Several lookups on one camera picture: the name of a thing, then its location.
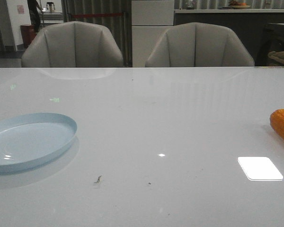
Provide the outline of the fruit bowl on counter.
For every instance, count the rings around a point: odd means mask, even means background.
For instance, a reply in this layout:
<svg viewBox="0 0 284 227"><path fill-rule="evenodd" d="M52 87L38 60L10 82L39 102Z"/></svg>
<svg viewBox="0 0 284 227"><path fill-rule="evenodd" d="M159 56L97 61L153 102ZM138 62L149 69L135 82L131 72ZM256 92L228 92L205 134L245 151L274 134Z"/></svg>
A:
<svg viewBox="0 0 284 227"><path fill-rule="evenodd" d="M250 8L250 5L245 2L240 2L238 0L230 0L229 7L232 9L248 9Z"/></svg>

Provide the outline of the dark wooden chair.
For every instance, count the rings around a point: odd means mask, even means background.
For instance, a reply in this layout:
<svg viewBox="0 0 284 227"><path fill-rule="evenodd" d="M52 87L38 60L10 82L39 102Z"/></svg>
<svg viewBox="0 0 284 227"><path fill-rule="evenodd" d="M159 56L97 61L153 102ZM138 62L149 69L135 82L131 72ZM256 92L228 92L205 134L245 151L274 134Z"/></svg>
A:
<svg viewBox="0 0 284 227"><path fill-rule="evenodd" d="M269 52L284 51L284 23L267 23L263 29L260 48L255 60L256 66L268 66Z"/></svg>

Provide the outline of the left grey upholstered chair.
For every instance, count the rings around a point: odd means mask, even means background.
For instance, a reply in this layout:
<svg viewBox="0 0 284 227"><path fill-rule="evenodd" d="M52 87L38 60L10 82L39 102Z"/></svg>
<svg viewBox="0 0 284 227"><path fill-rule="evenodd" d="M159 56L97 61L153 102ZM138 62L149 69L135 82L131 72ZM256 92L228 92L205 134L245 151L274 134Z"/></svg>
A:
<svg viewBox="0 0 284 227"><path fill-rule="evenodd" d="M123 63L107 27L80 21L43 28L21 58L23 68L116 68Z"/></svg>

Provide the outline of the person in dark clothes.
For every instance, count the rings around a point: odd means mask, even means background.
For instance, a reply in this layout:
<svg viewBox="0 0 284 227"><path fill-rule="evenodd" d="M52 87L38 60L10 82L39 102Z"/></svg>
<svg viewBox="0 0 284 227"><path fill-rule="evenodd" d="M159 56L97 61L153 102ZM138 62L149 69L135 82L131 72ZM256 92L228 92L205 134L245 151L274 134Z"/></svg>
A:
<svg viewBox="0 0 284 227"><path fill-rule="evenodd" d="M29 9L31 24L34 26L34 31L37 33L41 25L41 19L37 9L42 11L42 8L36 0L27 0L27 5Z"/></svg>

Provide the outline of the red barrier belt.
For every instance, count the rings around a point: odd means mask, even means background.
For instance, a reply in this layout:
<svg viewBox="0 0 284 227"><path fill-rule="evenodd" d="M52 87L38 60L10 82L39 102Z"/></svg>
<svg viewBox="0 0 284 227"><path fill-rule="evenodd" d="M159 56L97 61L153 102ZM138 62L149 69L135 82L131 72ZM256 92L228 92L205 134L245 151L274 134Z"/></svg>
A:
<svg viewBox="0 0 284 227"><path fill-rule="evenodd" d="M101 13L101 14L71 14L71 18L96 18L96 17L119 17L121 13Z"/></svg>

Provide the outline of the light blue round plate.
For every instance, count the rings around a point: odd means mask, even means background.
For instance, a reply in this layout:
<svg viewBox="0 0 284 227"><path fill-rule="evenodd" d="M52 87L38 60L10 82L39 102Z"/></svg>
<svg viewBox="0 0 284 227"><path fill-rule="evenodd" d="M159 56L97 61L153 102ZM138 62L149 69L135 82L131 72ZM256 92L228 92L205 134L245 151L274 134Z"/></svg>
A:
<svg viewBox="0 0 284 227"><path fill-rule="evenodd" d="M76 122L58 113L31 113L0 121L0 174L54 160L71 147L76 132Z"/></svg>

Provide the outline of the dark grey counter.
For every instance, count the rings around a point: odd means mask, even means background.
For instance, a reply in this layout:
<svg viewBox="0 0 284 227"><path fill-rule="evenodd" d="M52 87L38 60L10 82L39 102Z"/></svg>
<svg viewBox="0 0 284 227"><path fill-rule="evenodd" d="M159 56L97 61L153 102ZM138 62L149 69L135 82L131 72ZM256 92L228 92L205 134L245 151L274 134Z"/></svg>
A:
<svg viewBox="0 0 284 227"><path fill-rule="evenodd" d="M174 25L200 22L226 26L240 38L256 60L267 23L284 23L284 9L176 9Z"/></svg>

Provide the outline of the right grey upholstered chair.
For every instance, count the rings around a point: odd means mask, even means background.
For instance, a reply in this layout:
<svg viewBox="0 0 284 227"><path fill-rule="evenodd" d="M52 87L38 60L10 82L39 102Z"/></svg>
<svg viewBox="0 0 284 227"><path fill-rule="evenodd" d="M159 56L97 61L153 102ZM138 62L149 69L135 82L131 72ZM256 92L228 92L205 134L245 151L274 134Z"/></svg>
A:
<svg viewBox="0 0 284 227"><path fill-rule="evenodd" d="M146 67L252 67L254 60L228 27L187 23L164 31Z"/></svg>

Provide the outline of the beige cushion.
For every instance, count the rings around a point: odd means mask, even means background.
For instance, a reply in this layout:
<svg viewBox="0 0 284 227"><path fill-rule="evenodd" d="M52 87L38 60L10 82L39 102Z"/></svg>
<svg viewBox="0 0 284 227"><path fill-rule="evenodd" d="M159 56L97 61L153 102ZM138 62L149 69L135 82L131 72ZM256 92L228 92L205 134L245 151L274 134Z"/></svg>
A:
<svg viewBox="0 0 284 227"><path fill-rule="evenodd" d="M284 66L284 51L281 52L269 52L269 65L271 66Z"/></svg>

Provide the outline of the grey upholstered chair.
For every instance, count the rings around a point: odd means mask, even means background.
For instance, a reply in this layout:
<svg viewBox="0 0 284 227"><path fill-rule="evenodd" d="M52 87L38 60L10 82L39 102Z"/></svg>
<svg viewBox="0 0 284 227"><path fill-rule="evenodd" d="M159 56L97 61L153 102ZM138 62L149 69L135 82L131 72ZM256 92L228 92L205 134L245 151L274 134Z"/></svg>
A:
<svg viewBox="0 0 284 227"><path fill-rule="evenodd" d="M187 23L164 31L146 67L252 67L254 60L228 27Z"/></svg>
<svg viewBox="0 0 284 227"><path fill-rule="evenodd" d="M107 27L80 21L43 28L21 58L23 68L116 68L123 63Z"/></svg>

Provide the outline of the white cabinet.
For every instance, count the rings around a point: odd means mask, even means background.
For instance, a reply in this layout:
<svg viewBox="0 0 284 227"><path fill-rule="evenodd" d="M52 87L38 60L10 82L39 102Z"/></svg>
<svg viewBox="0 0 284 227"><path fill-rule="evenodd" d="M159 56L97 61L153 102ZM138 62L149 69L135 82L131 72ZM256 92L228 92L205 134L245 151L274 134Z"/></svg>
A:
<svg viewBox="0 0 284 227"><path fill-rule="evenodd" d="M156 40L174 23L173 0L133 0L132 61L144 67Z"/></svg>

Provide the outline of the red bin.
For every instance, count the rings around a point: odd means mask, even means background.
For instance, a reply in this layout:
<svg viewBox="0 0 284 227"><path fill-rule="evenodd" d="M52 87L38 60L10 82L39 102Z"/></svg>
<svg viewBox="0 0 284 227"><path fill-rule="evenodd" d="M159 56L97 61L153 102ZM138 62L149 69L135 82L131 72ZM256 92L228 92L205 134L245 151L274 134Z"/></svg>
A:
<svg viewBox="0 0 284 227"><path fill-rule="evenodd" d="M37 33L35 32L35 26L21 25L20 30L21 30L24 47L27 48L37 35Z"/></svg>

